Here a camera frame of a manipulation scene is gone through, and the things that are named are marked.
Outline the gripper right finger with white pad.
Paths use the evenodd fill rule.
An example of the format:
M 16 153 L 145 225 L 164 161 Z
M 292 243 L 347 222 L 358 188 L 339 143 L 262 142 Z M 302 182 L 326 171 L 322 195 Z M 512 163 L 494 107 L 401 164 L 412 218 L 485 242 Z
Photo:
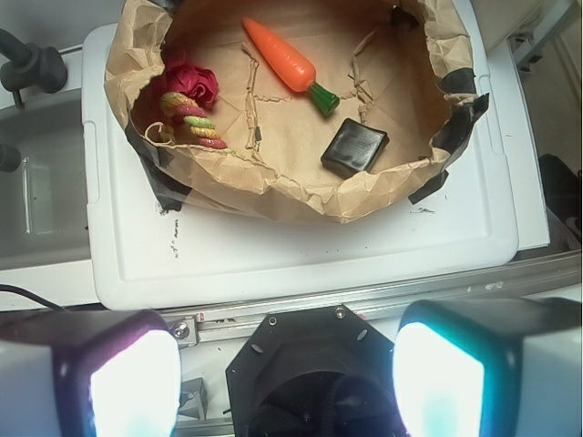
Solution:
M 582 305 L 416 301 L 395 338 L 393 382 L 413 436 L 579 436 Z

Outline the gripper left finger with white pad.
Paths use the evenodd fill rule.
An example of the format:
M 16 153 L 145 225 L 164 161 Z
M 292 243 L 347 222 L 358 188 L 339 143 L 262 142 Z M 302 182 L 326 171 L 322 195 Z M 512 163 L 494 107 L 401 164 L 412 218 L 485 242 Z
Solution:
M 4 436 L 169 436 L 179 346 L 154 310 L 1 315 Z

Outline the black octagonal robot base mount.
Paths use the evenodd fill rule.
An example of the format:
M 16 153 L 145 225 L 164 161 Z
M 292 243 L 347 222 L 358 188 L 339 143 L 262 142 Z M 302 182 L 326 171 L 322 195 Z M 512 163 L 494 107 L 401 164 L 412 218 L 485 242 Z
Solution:
M 394 344 L 347 307 L 265 317 L 226 373 L 237 436 L 404 436 Z

